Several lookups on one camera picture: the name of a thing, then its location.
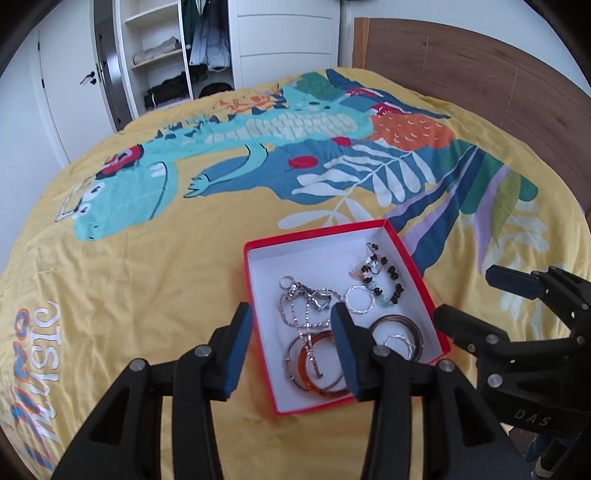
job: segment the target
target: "silver ring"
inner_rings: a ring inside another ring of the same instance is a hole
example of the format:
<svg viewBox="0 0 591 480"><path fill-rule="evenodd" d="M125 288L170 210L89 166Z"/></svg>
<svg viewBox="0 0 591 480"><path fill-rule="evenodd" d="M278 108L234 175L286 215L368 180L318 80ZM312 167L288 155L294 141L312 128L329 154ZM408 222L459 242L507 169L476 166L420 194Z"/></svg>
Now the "silver ring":
<svg viewBox="0 0 591 480"><path fill-rule="evenodd" d="M286 285L286 283L284 282L284 280L288 280L290 282L290 284L288 286L284 286ZM279 286L283 289L283 290L289 290L292 285L296 283L296 280L294 277L292 277L291 275L286 275L285 277L281 277L280 281L279 281Z"/></svg>
<svg viewBox="0 0 591 480"><path fill-rule="evenodd" d="M413 354L414 354L414 345L404 335L388 335L388 338L386 338L386 341L384 342L384 346L388 346L388 342L390 340L402 340L406 344L406 346L408 348L408 358L407 358L407 360L410 360L413 357Z"/></svg>
<svg viewBox="0 0 591 480"><path fill-rule="evenodd" d="M369 298L371 299L371 304L369 305L369 307L367 309L356 310L349 304L349 293L351 293L353 290L365 290L369 294ZM364 314L364 313L369 312L372 308L374 308L375 296L373 293L371 293L369 288L364 287L363 285L353 285L349 290L347 290L347 293L345 294L345 305L347 305L347 308L349 309L349 311L351 313Z"/></svg>

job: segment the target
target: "bed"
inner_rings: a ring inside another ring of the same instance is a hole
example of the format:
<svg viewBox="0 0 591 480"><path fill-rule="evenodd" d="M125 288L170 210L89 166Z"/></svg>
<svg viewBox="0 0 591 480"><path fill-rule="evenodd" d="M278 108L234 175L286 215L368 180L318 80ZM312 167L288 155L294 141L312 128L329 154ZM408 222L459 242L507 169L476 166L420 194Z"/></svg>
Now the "bed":
<svg viewBox="0 0 591 480"><path fill-rule="evenodd" d="M150 113L61 172L0 283L0 427L21 463L49 478L130 360L176 359L227 324L247 299L242 248L257 238L390 218L436 304L512 340L566 335L540 302L492 290L483 273L558 265L591 277L590 100L535 59L471 35L358 20L355 63L367 70ZM230 402L213 405L226 477L358 478L371 405L277 417L255 350ZM451 358L475 379L469 355ZM413 479L420 423L416 410ZM162 441L170 479L166 413Z"/></svg>

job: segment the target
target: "wooden headboard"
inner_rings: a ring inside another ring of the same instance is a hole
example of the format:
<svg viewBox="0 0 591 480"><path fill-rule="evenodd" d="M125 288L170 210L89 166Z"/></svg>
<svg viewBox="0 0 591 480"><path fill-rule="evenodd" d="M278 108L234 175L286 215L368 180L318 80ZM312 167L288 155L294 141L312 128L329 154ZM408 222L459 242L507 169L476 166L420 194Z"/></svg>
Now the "wooden headboard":
<svg viewBox="0 0 591 480"><path fill-rule="evenodd" d="M591 219L591 98L535 57L461 28L357 18L353 67L455 103L528 144Z"/></svg>

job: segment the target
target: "red box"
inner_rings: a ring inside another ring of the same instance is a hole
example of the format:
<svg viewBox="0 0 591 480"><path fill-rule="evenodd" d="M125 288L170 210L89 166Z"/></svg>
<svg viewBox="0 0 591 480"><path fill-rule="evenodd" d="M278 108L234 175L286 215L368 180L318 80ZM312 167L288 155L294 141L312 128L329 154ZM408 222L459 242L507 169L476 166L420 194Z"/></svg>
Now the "red box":
<svg viewBox="0 0 591 480"><path fill-rule="evenodd" d="M433 363L449 353L450 345L447 338L435 331L431 321L435 305L423 279L387 220L350 223L248 242L244 247L244 261L249 295L255 313L255 331L269 394L278 415L312 411L350 399L345 397L331 400L304 392L290 380L285 357L289 344L297 337L297 330L286 325L281 319L279 300L285 290L280 287L279 280L283 276L291 275L311 288L331 288L344 296L350 286L361 284L349 273L359 271L365 263L368 257L367 242L378 244L379 254L389 259L388 265L396 266L400 275L396 282L402 283L404 292L398 305L385 308L376 303L367 314L352 314L353 321L357 325L368 327L378 317L398 313L412 319L421 329L424 339L421 362ZM390 292L387 289L394 291L394 282L386 273L380 274L377 278L378 285L388 297ZM312 317L310 320L320 321L319 318ZM397 324L388 323L384 324L384 328L386 325L389 325L390 329L398 327ZM383 342L386 333L396 332L379 332L377 329L376 341ZM293 351L298 349L298 346L301 347L299 342L294 345ZM319 357L319 364L321 357L324 359L326 382L328 379L335 380L340 373L336 349L330 342L324 341L324 346L319 347L318 351L315 347L315 352ZM292 360L294 363L297 362L297 356L293 355ZM344 386L344 381L341 381L335 390Z"/></svg>

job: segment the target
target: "orange bangle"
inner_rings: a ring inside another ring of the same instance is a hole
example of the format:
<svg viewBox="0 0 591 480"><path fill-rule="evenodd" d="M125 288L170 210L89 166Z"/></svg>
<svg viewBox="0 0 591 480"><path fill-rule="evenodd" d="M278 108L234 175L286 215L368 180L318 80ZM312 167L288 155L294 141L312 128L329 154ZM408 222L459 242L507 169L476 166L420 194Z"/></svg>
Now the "orange bangle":
<svg viewBox="0 0 591 480"><path fill-rule="evenodd" d="M324 332L320 332L320 333L315 333L312 335L312 345L314 345L316 342L322 340L323 338L328 338L328 339L334 339L335 336L333 335L332 331L330 330L325 330ZM326 398L339 398L339 397L344 397L345 395L347 395L349 393L349 389L347 388L343 388L342 390L336 390L336 391L329 391L329 390L323 390L320 387L318 387L316 384L314 384L314 382L310 379L309 375L308 375L308 370L306 368L306 360L308 359L308 353L306 352L306 349L302 349L300 351L300 355L298 356L297 359L297 371L298 374L301 378L302 383L306 386L306 388L308 390L310 390L311 392L314 392L316 395L319 395L321 397L326 397Z"/></svg>

